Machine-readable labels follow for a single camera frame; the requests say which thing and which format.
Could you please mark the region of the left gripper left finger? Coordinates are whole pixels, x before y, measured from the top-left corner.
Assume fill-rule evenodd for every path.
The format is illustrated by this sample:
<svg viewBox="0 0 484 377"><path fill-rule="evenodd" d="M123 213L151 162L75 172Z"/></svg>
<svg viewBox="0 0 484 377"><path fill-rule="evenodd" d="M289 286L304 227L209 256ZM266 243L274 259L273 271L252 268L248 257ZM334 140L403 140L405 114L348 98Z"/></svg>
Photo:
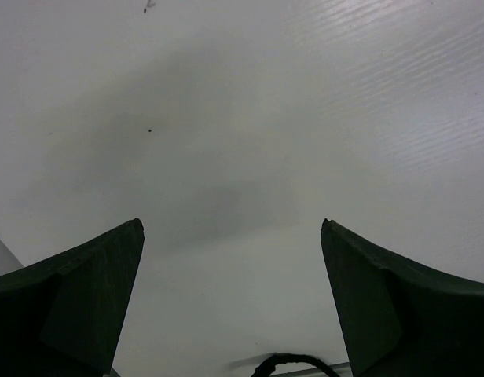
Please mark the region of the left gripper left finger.
<svg viewBox="0 0 484 377"><path fill-rule="evenodd" d="M0 276L0 376L114 376L145 243L135 218Z"/></svg>

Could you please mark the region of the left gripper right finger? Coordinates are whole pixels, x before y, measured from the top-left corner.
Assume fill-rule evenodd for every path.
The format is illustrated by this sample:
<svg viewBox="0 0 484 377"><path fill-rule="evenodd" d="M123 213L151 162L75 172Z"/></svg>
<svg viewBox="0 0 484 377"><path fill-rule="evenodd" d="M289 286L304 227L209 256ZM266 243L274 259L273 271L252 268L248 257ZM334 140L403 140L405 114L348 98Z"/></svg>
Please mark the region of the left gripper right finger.
<svg viewBox="0 0 484 377"><path fill-rule="evenodd" d="M321 247L355 376L484 376L484 283L324 220Z"/></svg>

